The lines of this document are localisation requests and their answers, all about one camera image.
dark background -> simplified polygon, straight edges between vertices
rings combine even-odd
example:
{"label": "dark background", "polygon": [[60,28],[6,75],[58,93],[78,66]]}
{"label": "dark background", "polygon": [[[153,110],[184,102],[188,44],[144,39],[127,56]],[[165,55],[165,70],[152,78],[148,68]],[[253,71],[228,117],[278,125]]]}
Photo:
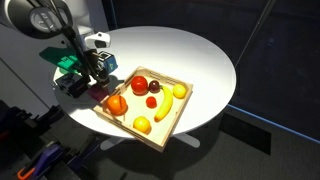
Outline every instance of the dark background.
{"label": "dark background", "polygon": [[103,3],[111,30],[173,27],[215,43],[236,67],[231,105],[320,140],[319,0]]}

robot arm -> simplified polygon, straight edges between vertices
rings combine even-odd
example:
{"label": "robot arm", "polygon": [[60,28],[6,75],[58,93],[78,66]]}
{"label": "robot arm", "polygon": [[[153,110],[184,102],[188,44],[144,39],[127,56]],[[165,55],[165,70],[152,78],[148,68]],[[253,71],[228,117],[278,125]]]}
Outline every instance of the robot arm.
{"label": "robot arm", "polygon": [[75,52],[79,65],[74,68],[106,84],[108,72],[94,57],[97,48],[110,44],[110,36],[94,33],[86,0],[2,0],[0,22],[29,37],[48,39],[63,34],[69,49]]}

green gripper part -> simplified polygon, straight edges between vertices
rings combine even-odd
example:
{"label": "green gripper part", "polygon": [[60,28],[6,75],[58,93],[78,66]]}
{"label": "green gripper part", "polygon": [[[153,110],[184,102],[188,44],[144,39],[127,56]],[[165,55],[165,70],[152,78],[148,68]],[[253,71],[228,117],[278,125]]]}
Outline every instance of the green gripper part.
{"label": "green gripper part", "polygon": [[68,48],[48,47],[40,52],[39,55],[43,59],[70,73],[77,73],[77,70],[73,68],[75,64],[81,66],[81,63],[75,55],[75,52]]}

cable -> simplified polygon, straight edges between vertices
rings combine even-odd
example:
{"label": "cable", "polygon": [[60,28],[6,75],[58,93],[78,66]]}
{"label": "cable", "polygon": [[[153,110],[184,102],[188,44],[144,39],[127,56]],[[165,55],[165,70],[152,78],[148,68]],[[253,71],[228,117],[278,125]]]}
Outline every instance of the cable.
{"label": "cable", "polygon": [[270,14],[270,11],[272,10],[272,8],[274,7],[275,3],[277,2],[277,0],[269,0],[264,9],[262,10],[260,17],[255,25],[255,27],[253,28],[250,37],[248,39],[248,41],[246,42],[243,50],[241,51],[241,54],[237,60],[237,62],[235,63],[234,67],[237,68],[238,64],[240,63],[243,55],[245,52],[247,52],[248,47],[251,45],[252,41],[254,40],[254,38],[256,37],[257,33],[259,32],[259,30],[261,29],[261,26],[264,24],[264,22],[266,21],[266,18],[268,17],[268,15]]}
{"label": "cable", "polygon": [[56,16],[59,19],[61,26],[62,27],[66,27],[67,24],[66,24],[66,22],[64,22],[64,20],[63,20],[63,18],[61,16],[61,13],[60,13],[60,11],[58,10],[58,8],[56,6],[56,3],[53,0],[50,0],[50,3],[51,3],[51,6],[52,6],[53,10],[56,12]]}
{"label": "cable", "polygon": [[86,67],[88,67],[88,68],[84,68],[84,70],[80,69],[80,71],[82,71],[82,72],[85,71],[86,75],[91,75],[98,82],[107,81],[108,78],[99,77],[99,75],[95,72],[94,68],[91,66],[89,59],[84,54],[84,51],[82,49],[80,42],[76,38],[76,33],[74,32],[72,27],[70,27],[68,24],[65,23],[65,21],[63,20],[61,13],[58,10],[55,2],[53,0],[50,0],[50,4],[51,4],[50,5],[50,4],[45,3],[43,0],[40,0],[40,1],[41,1],[42,6],[48,7],[57,16],[57,18],[61,24],[61,31],[62,31],[63,35],[69,40],[73,49],[80,56],[80,58],[79,58],[79,59],[81,59],[80,61],[82,63],[84,63]]}

black floor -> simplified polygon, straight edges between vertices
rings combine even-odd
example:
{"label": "black floor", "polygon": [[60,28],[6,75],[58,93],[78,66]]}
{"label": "black floor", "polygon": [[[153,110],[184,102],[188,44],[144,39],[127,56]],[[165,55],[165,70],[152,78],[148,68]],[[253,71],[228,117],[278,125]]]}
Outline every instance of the black floor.
{"label": "black floor", "polygon": [[231,104],[320,140],[320,1],[278,0],[242,54],[270,2],[117,0],[105,12],[111,29],[165,26],[208,39],[237,65]]}
{"label": "black floor", "polygon": [[[241,119],[242,128],[253,126],[270,133],[270,153],[245,139],[221,129],[220,115],[189,134],[200,140],[192,148],[172,137],[163,153],[140,141],[127,140],[107,151],[96,150],[85,166],[97,180],[197,180],[197,179],[290,179],[320,178],[320,145],[265,122],[226,109],[228,116]],[[55,136],[64,145],[79,148],[92,132],[64,117],[42,139]]]}

